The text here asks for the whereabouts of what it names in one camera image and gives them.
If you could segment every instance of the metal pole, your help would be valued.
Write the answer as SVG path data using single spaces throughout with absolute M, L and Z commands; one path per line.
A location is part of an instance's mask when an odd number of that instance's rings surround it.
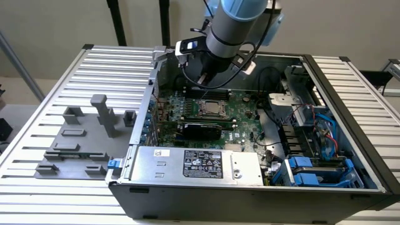
M 117 36 L 118 46 L 126 46 L 122 19 L 120 18 L 118 0 L 106 0 L 106 5 L 110 12 L 113 29 L 114 29 L 114 34 Z
M 169 36 L 169 0 L 158 0 L 162 45 L 170 46 Z
M 20 62 L 20 59 L 18 59 L 17 55 L 14 54 L 14 52 L 10 48 L 10 45 L 8 44 L 1 31 L 0 31 L 0 46 L 1 46 L 1 49 L 2 49 L 12 65 L 13 65 L 13 67 L 16 68 L 21 78 L 24 79 L 28 87 L 30 88 L 30 91 L 33 92 L 33 95 L 36 96 L 36 98 L 41 102 L 44 100 L 44 94 L 40 90 L 38 85 L 36 84 L 36 81 L 30 77 L 22 63 Z

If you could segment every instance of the sticker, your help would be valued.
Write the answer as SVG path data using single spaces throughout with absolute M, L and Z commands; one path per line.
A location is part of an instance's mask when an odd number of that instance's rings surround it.
M 169 157 L 169 149 L 154 149 L 154 156 Z
M 193 178 L 222 179 L 222 161 L 220 151 L 185 150 L 182 175 Z

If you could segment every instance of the white wall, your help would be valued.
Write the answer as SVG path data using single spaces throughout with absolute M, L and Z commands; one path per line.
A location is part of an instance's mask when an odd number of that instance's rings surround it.
M 265 51 L 348 56 L 360 69 L 400 58 L 400 0 L 281 0 Z M 120 0 L 128 45 L 161 44 L 157 0 Z M 170 0 L 170 42 L 196 36 L 201 0 Z M 116 45 L 105 0 L 0 0 L 0 29 L 33 77 L 57 79 L 84 43 Z M 0 52 L 0 76 L 18 76 Z

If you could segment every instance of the motherboard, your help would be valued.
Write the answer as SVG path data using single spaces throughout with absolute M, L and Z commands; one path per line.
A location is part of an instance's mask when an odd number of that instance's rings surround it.
M 261 132 L 256 101 L 248 91 L 161 91 L 158 145 L 257 152 Z

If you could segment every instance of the power supply label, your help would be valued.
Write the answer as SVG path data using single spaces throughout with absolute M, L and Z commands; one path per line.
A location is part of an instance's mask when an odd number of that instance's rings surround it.
M 193 178 L 224 178 L 220 151 L 185 150 L 182 175 Z

